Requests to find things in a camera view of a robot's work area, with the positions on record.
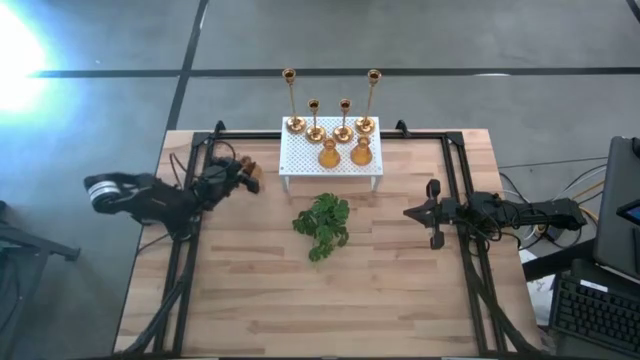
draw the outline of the white stand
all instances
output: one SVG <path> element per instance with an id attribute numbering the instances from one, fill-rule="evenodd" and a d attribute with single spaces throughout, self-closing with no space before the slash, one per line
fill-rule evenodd
<path id="1" fill-rule="evenodd" d="M 289 116 L 282 118 L 282 138 L 280 141 L 280 180 L 282 189 L 289 194 L 289 184 L 292 177 L 370 177 L 371 191 L 377 191 L 382 179 L 382 146 L 380 142 L 380 123 L 377 117 L 371 117 L 376 122 L 375 131 L 369 136 L 369 148 L 373 159 L 365 166 L 358 166 L 351 161 L 351 150 L 358 143 L 358 133 L 355 131 L 355 121 L 359 117 L 348 117 L 347 125 L 354 131 L 353 139 L 345 144 L 337 143 L 336 149 L 340 154 L 340 164 L 333 169 L 327 169 L 318 162 L 318 154 L 322 150 L 322 143 L 312 144 L 307 141 L 303 133 L 291 134 L 287 130 Z M 313 126 L 312 117 L 304 117 L 307 127 Z M 318 126 L 333 133 L 333 129 L 342 125 L 342 117 L 318 117 Z"/>

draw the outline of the black keyboard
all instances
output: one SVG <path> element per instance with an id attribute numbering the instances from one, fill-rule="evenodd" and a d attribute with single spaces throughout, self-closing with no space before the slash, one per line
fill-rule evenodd
<path id="1" fill-rule="evenodd" d="M 552 329 L 640 357 L 640 299 L 571 276 L 556 286 Z"/>

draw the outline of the computer screen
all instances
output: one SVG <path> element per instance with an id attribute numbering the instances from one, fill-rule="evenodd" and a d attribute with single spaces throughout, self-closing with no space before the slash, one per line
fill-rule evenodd
<path id="1" fill-rule="evenodd" d="M 621 206 L 616 213 L 632 223 L 640 225 L 640 200 Z"/>

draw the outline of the bright light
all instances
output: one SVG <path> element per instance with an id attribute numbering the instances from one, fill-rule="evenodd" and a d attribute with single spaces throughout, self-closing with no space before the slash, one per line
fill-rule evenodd
<path id="1" fill-rule="evenodd" d="M 25 110 L 44 85 L 27 77 L 44 68 L 45 55 L 35 36 L 4 4 L 0 4 L 0 53 L 0 110 Z"/>

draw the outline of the table leg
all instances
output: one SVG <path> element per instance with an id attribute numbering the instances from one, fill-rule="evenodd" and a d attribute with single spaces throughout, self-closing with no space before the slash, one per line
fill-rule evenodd
<path id="1" fill-rule="evenodd" d="M 382 179 L 382 176 L 372 176 L 371 177 L 371 191 L 372 192 L 378 191 L 378 185 L 380 185 L 380 179 Z"/>
<path id="2" fill-rule="evenodd" d="M 289 195 L 289 177 L 280 176 L 280 180 L 282 181 L 282 190 Z"/>

